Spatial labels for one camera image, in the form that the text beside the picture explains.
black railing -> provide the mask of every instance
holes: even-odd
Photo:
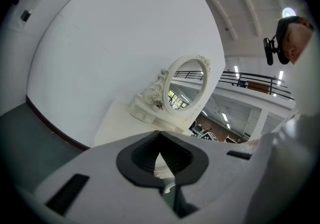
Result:
[[[197,71],[197,70],[176,71],[174,74],[174,78],[189,78],[189,79],[203,80],[204,75],[202,71]],[[249,87],[249,89],[252,88],[253,90],[258,89],[258,90],[265,91],[268,94],[276,94],[276,95],[280,95],[285,98],[293,100],[293,98],[291,97],[291,93],[285,90],[287,88],[286,86],[283,85],[285,82],[278,78],[273,78],[273,77],[258,75],[253,73],[224,71],[220,77],[219,82],[229,83],[237,87],[243,87],[243,88]]]

white backdrop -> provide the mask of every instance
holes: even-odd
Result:
[[[129,103],[186,54],[210,58],[217,77],[225,67],[205,0],[71,0],[41,39],[27,95],[89,146],[113,99]]]

black slot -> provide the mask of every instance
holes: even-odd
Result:
[[[27,22],[27,20],[29,19],[30,15],[31,14],[27,10],[23,11],[23,13],[21,15],[22,21]]]
[[[80,191],[87,183],[89,176],[75,174],[68,182],[46,203],[51,210],[64,215],[72,205]]]
[[[250,160],[252,154],[230,150],[227,153],[227,155],[228,156],[233,156],[233,157],[236,157],[236,158],[245,159],[245,160]]]

white ornate mirror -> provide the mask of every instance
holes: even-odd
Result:
[[[170,82],[167,100],[171,108],[188,109],[202,91],[205,78],[198,59],[186,61],[181,65]]]

white curved wall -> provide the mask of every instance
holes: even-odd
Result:
[[[70,0],[20,0],[0,24],[0,116],[26,101],[36,48],[51,21]],[[32,9],[27,22],[24,10]]]
[[[225,67],[205,0],[71,0],[41,39],[27,95],[89,146],[113,99],[129,103],[185,54],[210,58],[217,79]]]

